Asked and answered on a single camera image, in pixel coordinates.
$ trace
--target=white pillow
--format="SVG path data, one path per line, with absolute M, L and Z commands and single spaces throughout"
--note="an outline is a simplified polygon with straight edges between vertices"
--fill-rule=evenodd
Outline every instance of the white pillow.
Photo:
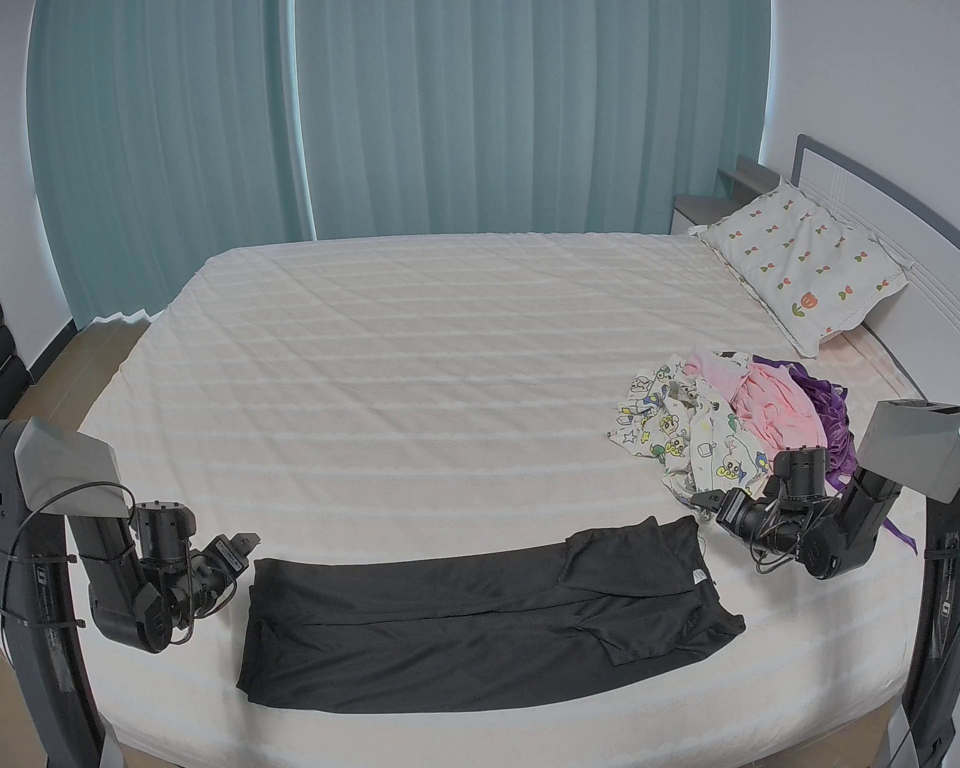
M 835 219 L 787 181 L 689 233 L 737 274 L 805 357 L 907 284 L 870 232 Z

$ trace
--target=striped bed sheet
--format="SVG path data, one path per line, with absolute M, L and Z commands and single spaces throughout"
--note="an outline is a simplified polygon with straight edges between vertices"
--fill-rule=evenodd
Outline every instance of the striped bed sheet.
M 635 371 L 694 344 L 794 355 L 686 236 L 244 248 L 189 281 L 82 430 L 113 445 L 138 495 L 193 509 L 199 546 L 254 531 L 258 557 L 330 564 L 516 549 L 688 514 L 657 462 L 606 433 Z M 823 345 L 808 367 L 851 388 L 858 437 L 878 399 L 907 394 L 865 331 Z M 891 517 L 922 540 L 923 510 L 904 491 Z M 88 629 L 86 664 L 121 740 L 190 768 L 733 768 L 898 692 L 923 571 L 901 542 L 881 532 L 866 566 L 821 583 L 800 567 L 760 577 L 717 526 L 701 535 L 746 633 L 707 660 L 576 701 L 402 715 L 251 705 L 235 684 L 252 569 L 185 646 L 149 656 Z

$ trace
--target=floor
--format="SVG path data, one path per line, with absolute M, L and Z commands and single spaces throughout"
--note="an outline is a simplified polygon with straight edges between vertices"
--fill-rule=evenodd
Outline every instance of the floor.
M 77 429 L 97 396 L 147 329 L 145 320 L 93 324 L 77 335 L 43 378 L 20 399 L 12 418 L 39 416 L 61 429 Z M 836 731 L 758 760 L 754 768 L 869 768 L 886 730 L 890 706 L 874 710 Z M 124 748 L 130 768 L 175 768 Z M 44 754 L 16 678 L 0 659 L 0 762 L 40 768 Z

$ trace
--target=teal curtain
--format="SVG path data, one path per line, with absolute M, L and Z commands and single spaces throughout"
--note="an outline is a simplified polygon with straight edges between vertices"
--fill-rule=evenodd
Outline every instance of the teal curtain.
M 80 326 L 237 246 L 666 232 L 769 52 L 770 0 L 37 0 L 40 209 Z
M 280 26 L 277 2 L 37 0 L 30 150 L 77 325 L 158 312 L 219 252 L 308 237 Z
M 769 0 L 298 0 L 318 237 L 667 232 L 756 158 Z

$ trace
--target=folded black pants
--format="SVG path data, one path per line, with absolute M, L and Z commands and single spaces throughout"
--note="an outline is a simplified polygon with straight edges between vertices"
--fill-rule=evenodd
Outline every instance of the folded black pants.
M 237 685 L 328 712 L 532 707 L 705 659 L 744 629 L 692 516 L 440 560 L 258 560 Z

